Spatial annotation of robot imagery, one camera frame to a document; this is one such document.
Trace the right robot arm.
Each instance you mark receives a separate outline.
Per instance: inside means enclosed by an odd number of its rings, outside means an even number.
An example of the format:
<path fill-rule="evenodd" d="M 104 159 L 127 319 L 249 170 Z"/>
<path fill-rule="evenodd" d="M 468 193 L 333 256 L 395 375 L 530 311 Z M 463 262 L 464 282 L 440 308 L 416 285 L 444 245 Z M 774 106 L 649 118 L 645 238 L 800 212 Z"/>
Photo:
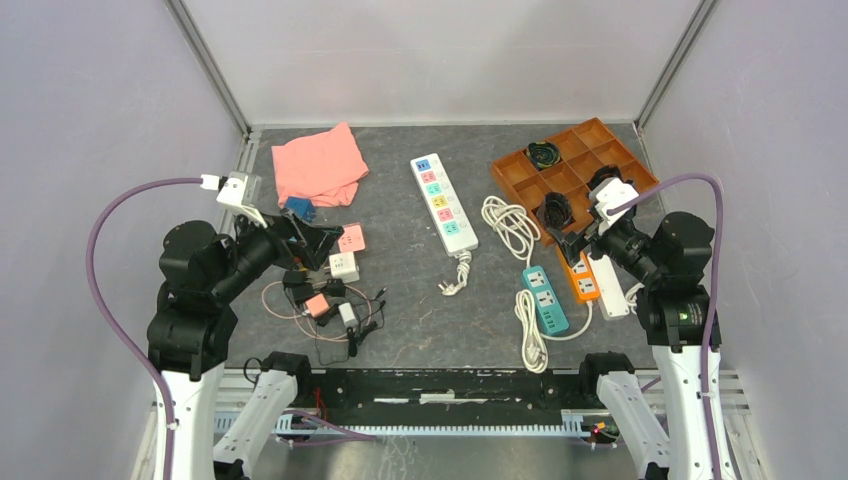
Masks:
<path fill-rule="evenodd" d="M 686 212 L 664 217 L 653 235 L 626 213 L 606 232 L 557 233 L 563 257 L 584 251 L 608 257 L 642 287 L 636 316 L 652 349 L 667 422 L 660 423 L 623 353 L 593 353 L 580 365 L 577 392 L 591 408 L 606 407 L 640 479 L 732 479 L 718 389 L 721 336 L 701 280 L 715 231 Z"/>

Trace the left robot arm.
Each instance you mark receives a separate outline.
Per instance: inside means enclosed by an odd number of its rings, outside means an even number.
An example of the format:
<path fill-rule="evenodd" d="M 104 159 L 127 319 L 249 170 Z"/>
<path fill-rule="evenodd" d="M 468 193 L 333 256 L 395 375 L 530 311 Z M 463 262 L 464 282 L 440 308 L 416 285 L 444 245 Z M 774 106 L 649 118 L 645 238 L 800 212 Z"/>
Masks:
<path fill-rule="evenodd" d="M 340 226 L 314 226 L 290 213 L 264 216 L 258 225 L 240 215 L 234 236 L 201 220 L 168 232 L 159 259 L 165 280 L 147 328 L 147 357 L 158 375 L 156 477 L 248 479 L 283 410 L 312 399 L 308 358 L 273 352 L 261 362 L 245 410 L 213 439 L 238 322 L 232 301 L 272 266 L 317 270 L 342 233 Z"/>

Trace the blue cube socket adapter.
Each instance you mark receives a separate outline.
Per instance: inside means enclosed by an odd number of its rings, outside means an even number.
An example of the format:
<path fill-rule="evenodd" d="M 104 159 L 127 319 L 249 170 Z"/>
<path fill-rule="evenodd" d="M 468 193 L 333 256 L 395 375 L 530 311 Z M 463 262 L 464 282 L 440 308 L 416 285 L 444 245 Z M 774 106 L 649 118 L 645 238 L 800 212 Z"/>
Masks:
<path fill-rule="evenodd" d="M 290 196 L 284 203 L 284 208 L 308 223 L 313 222 L 316 217 L 316 208 L 308 198 Z"/>

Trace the white long power strip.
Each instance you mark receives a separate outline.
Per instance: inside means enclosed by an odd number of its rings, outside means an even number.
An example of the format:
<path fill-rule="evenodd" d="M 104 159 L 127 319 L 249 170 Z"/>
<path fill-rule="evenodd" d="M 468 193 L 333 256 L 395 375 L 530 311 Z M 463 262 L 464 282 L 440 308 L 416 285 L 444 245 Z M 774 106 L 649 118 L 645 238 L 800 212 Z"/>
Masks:
<path fill-rule="evenodd" d="M 479 247 L 479 239 L 439 155 L 414 158 L 409 166 L 446 255 L 457 260 L 456 280 L 438 285 L 443 296 L 454 296 L 468 284 L 472 251 Z"/>

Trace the pink cube socket adapter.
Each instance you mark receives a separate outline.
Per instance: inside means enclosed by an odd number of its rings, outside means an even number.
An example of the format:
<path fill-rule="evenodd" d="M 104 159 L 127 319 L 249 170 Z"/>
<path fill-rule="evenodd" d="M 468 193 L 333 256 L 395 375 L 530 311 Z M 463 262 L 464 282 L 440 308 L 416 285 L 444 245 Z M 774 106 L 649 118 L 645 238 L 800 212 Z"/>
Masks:
<path fill-rule="evenodd" d="M 343 234 L 337 242 L 341 253 L 358 252 L 366 248 L 366 241 L 362 225 L 351 223 L 343 226 Z"/>

